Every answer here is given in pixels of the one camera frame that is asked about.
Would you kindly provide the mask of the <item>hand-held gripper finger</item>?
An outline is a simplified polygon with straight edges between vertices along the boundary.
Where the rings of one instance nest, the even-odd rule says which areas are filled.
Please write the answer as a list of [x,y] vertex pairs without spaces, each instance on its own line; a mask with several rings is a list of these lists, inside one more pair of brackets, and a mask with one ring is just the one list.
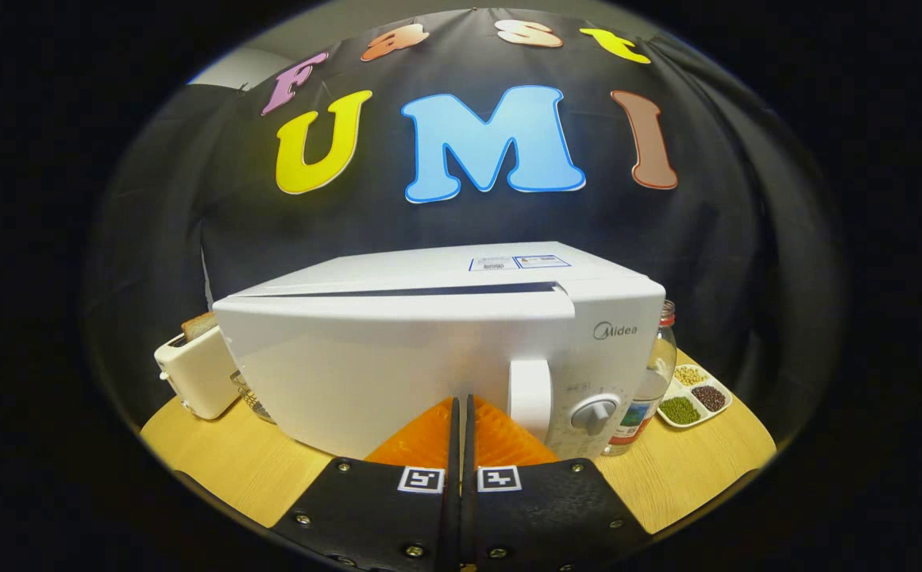
[[478,571],[607,571],[648,546],[639,523],[587,458],[529,466],[476,462],[478,399],[467,398],[461,562]]
[[338,571],[456,571],[461,405],[446,403],[446,467],[336,457],[272,535]]

